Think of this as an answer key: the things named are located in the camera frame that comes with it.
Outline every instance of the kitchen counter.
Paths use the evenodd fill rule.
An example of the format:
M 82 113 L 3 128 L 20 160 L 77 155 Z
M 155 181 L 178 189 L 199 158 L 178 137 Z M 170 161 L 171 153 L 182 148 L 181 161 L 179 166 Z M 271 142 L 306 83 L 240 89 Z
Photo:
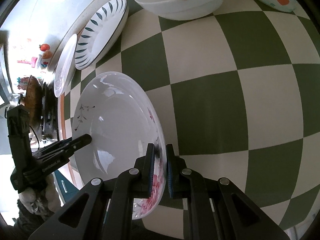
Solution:
M 320 207 L 320 36 L 303 9 L 224 0 L 211 15 L 172 21 L 128 4 L 118 41 L 60 97 L 65 137 L 89 81 L 122 72 L 146 91 L 189 168 L 231 179 L 283 230 L 311 219 Z M 142 220 L 177 238 L 187 231 L 186 206 L 166 194 Z

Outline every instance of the white tile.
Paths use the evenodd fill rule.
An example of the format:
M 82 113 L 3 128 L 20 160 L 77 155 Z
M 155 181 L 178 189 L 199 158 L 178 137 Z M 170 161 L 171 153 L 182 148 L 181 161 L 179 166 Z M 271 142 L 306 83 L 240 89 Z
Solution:
M 81 81 L 84 80 L 87 77 L 87 75 L 89 75 L 95 69 L 96 69 L 96 65 L 95 64 L 91 64 L 87 68 L 81 70 Z
M 247 181 L 249 151 L 213 155 L 181 155 L 187 167 L 199 172 L 204 178 L 230 179 L 243 192 Z
M 179 155 L 176 119 L 170 85 L 146 92 L 156 110 L 166 144 L 172 144 L 174 154 Z
M 121 53 L 118 53 L 107 62 L 103 63 L 99 67 L 96 68 L 96 76 L 107 71 L 117 71 L 122 72 L 122 65 L 121 65 Z
M 183 239 L 183 209 L 159 205 L 152 213 L 142 218 L 142 221 L 148 230 Z
M 128 18 L 122 31 L 121 51 L 160 32 L 158 16 L 142 9 Z
M 238 70 L 247 112 L 249 150 L 303 138 L 299 87 L 292 65 Z
M 262 11 L 262 9 L 254 0 L 223 0 L 222 5 L 213 14 L 218 15 L 243 11 Z
M 228 42 L 215 16 L 162 32 L 170 83 L 236 70 Z
M 300 16 L 306 19 L 310 19 L 308 14 L 304 11 L 304 9 L 301 7 L 301 5 L 298 3 L 297 7 L 293 10 L 294 14 L 296 16 Z
M 320 184 L 320 132 L 303 138 L 302 157 L 297 184 L 291 198 Z
M 70 117 L 75 115 L 76 106 L 80 98 L 81 82 L 77 84 L 70 92 Z
M 278 32 L 292 64 L 320 63 L 309 34 L 296 15 L 264 12 Z
M 274 204 L 272 206 L 267 206 L 261 208 L 277 225 L 280 224 L 287 208 L 289 206 L 290 200 Z
M 71 119 L 67 119 L 64 121 L 66 127 L 66 137 L 67 139 L 72 137 L 72 128 L 71 128 Z

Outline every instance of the screw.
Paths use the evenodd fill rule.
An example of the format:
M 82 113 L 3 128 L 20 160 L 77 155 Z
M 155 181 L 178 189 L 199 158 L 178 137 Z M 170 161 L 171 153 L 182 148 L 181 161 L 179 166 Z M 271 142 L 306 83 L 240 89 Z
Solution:
M 221 178 L 221 179 L 220 179 L 220 183 L 221 183 L 222 185 L 229 185 L 230 180 L 228 180 L 227 178 Z
M 97 186 L 100 183 L 101 183 L 101 179 L 99 179 L 99 178 L 95 178 L 95 179 L 91 180 L 91 184 L 94 186 Z
M 129 170 L 129 173 L 130 173 L 131 175 L 136 175 L 136 174 L 139 173 L 139 170 L 136 169 L 136 168 L 132 168 L 132 169 Z
M 184 174 L 184 175 L 190 175 L 191 174 L 191 170 L 190 169 L 183 169 L 182 170 L 182 174 Z

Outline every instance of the plate rim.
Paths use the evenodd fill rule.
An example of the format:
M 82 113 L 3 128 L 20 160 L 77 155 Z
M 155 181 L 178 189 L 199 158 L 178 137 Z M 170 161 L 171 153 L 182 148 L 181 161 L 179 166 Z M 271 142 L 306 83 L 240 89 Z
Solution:
M 120 24 L 125 20 L 125 19 L 124 19 L 125 16 L 126 16 L 126 19 L 127 19 L 127 16 L 128 16 L 127 12 L 129 12 L 129 10 L 128 10 L 129 7 L 128 7 L 128 2 L 127 2 L 127 0 L 124 0 L 124 10 L 123 10 L 123 12 L 121 13 L 121 14 L 122 14 L 121 19 L 120 19 L 120 21 L 118 22 L 117 26 L 114 28 L 113 33 L 112 33 L 112 35 L 110 36 L 109 40 L 106 41 L 106 44 L 104 45 L 104 47 L 102 48 L 102 50 L 98 53 L 98 55 L 97 55 L 95 58 L 90 59 L 90 60 L 89 60 L 87 63 L 85 63 L 84 65 L 79 66 L 79 65 L 82 64 L 83 62 L 76 63 L 76 55 L 79 54 L 80 56 L 82 56 L 82 55 L 81 55 L 82 52 L 77 52 L 77 50 L 79 51 L 79 50 L 82 50 L 82 49 L 87 49 L 88 44 L 90 44 L 91 42 L 94 42 L 94 41 L 95 41 L 95 38 L 96 38 L 96 37 L 95 37 L 95 38 L 93 39 L 93 41 L 91 41 L 91 42 L 89 41 L 88 44 L 86 45 L 86 47 L 81 47 L 81 48 L 79 48 L 78 46 L 80 46 L 80 45 L 79 45 L 79 43 L 81 43 L 80 41 L 82 41 L 83 39 L 87 39 L 87 38 L 83 38 L 82 35 L 85 35 L 85 34 L 89 34 L 89 33 L 90 33 L 90 31 L 88 31 L 86 28 L 90 28 L 88 25 L 90 24 L 90 26 L 91 26 L 91 23 L 93 23 L 92 21 L 96 22 L 96 21 L 93 19 L 94 16 L 95 16 L 97 13 L 99 13 L 100 10 L 103 10 L 102 8 L 107 7 L 107 5 L 108 5 L 111 1 L 113 1 L 113 0 L 109 0 L 108 2 L 106 2 L 104 5 L 102 5 L 102 6 L 92 15 L 92 17 L 90 18 L 90 20 L 88 21 L 88 23 L 86 24 L 86 26 L 83 28 L 82 33 L 80 34 L 79 40 L 78 40 L 77 45 L 76 45 L 76 51 L 75 51 L 75 66 L 76 66 L 76 69 L 78 69 L 78 70 L 83 70 L 83 69 L 87 68 L 88 66 L 90 66 L 90 65 L 97 59 L 97 57 L 100 55 L 100 53 L 106 48 L 106 46 L 109 44 L 109 42 L 110 42 L 110 41 L 112 40 L 112 38 L 114 37 L 114 35 L 115 35 L 116 31 L 118 30 Z

